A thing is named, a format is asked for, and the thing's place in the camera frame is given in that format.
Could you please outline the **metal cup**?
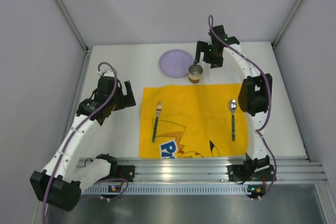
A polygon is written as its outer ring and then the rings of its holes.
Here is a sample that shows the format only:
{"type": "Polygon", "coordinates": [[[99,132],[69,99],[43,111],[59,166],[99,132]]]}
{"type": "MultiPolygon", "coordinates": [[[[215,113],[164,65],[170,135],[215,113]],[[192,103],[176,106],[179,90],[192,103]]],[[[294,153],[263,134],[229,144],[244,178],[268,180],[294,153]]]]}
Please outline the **metal cup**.
{"type": "Polygon", "coordinates": [[[203,74],[203,68],[200,65],[191,65],[188,69],[188,79],[191,83],[199,83],[203,74]]]}

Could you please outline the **fork with teal handle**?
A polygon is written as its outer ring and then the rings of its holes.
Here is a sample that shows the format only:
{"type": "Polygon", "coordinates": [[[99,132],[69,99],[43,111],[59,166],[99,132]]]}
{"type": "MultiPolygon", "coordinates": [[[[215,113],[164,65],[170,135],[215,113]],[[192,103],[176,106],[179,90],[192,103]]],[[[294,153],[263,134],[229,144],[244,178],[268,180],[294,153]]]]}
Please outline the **fork with teal handle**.
{"type": "Polygon", "coordinates": [[[152,143],[155,142],[156,132],[158,128],[157,126],[158,126],[158,121],[159,121],[161,112],[162,112],[162,102],[158,101],[157,106],[156,106],[156,117],[155,117],[154,128],[153,128],[152,143]]]}

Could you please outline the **purple plastic plate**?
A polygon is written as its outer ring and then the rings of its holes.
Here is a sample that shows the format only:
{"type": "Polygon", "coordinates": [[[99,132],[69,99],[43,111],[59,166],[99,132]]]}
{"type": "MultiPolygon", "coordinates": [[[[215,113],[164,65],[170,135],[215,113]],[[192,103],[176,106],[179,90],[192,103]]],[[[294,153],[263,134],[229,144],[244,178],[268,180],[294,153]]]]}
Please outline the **purple plastic plate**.
{"type": "Polygon", "coordinates": [[[172,49],[162,54],[159,67],[166,76],[180,78],[188,74],[188,69],[193,62],[193,57],[188,52],[172,49]]]}

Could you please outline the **spoon with teal handle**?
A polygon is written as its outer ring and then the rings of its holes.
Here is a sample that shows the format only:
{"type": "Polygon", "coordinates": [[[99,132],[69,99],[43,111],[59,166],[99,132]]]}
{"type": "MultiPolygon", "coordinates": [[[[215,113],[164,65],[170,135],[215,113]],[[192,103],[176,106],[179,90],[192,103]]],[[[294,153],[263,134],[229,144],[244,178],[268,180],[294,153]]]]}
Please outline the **spoon with teal handle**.
{"type": "Polygon", "coordinates": [[[235,131],[235,112],[237,110],[237,102],[235,99],[231,99],[228,104],[229,111],[232,115],[232,141],[236,140],[236,131],[235,131]]]}

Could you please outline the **yellow Pikachu cloth placemat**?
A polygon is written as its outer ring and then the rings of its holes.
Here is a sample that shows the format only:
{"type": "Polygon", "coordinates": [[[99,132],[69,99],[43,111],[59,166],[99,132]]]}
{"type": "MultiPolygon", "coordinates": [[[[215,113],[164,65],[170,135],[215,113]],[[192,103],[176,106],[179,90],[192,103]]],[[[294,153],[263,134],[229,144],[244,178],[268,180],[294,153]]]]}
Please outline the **yellow Pikachu cloth placemat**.
{"type": "Polygon", "coordinates": [[[237,99],[240,84],[210,84],[144,88],[141,104],[141,158],[202,158],[245,155],[247,119],[235,112],[236,140],[228,104],[237,99]],[[162,102],[152,143],[157,102],[162,102]]]}

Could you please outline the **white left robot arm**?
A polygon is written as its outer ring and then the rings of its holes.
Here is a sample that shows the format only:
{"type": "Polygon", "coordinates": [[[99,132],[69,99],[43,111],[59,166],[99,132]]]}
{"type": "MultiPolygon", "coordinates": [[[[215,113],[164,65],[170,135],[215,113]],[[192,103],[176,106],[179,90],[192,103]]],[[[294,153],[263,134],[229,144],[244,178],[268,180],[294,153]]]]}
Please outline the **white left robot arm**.
{"type": "Polygon", "coordinates": [[[118,160],[110,154],[99,154],[89,165],[76,171],[82,152],[111,113],[136,105],[130,81],[121,83],[111,63],[100,62],[97,70],[97,87],[89,98],[79,103],[59,149],[42,171],[34,171],[29,179],[44,208],[51,205],[71,211],[82,193],[95,183],[126,182],[117,177],[118,160]]]}

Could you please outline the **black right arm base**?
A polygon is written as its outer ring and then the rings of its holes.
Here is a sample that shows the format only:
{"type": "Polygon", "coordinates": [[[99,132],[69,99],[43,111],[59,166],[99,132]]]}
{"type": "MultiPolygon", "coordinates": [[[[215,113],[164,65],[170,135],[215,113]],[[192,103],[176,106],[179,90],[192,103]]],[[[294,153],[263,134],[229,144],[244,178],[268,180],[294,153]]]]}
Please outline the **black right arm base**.
{"type": "Polygon", "coordinates": [[[244,184],[245,182],[271,182],[275,175],[272,165],[258,172],[252,172],[244,165],[229,165],[227,171],[228,180],[237,184],[244,184]]]}

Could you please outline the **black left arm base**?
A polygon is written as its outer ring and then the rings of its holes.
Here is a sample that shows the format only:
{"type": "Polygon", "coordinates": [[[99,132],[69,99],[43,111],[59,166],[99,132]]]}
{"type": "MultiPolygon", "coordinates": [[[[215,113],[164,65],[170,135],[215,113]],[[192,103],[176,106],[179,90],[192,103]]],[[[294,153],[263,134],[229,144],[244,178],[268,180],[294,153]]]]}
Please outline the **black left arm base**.
{"type": "Polygon", "coordinates": [[[133,165],[118,165],[118,167],[115,167],[112,169],[112,171],[108,174],[108,176],[105,176],[98,181],[113,179],[113,178],[123,178],[127,180],[128,182],[133,182],[135,176],[135,166],[133,165]]]}

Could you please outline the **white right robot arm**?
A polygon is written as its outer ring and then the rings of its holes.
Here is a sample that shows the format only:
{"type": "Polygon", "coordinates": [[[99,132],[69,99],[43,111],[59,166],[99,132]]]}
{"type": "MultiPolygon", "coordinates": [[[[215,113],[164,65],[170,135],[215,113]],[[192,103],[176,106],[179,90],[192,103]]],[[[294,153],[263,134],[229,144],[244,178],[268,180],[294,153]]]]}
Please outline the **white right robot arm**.
{"type": "Polygon", "coordinates": [[[271,151],[264,138],[271,111],[272,76],[264,73],[252,60],[243,55],[240,42],[235,36],[229,37],[223,25],[209,26],[210,42],[198,41],[195,63],[203,61],[210,68],[221,68],[228,63],[242,82],[238,95],[239,108],[247,115],[248,147],[245,170],[257,173],[270,168],[271,151]]]}

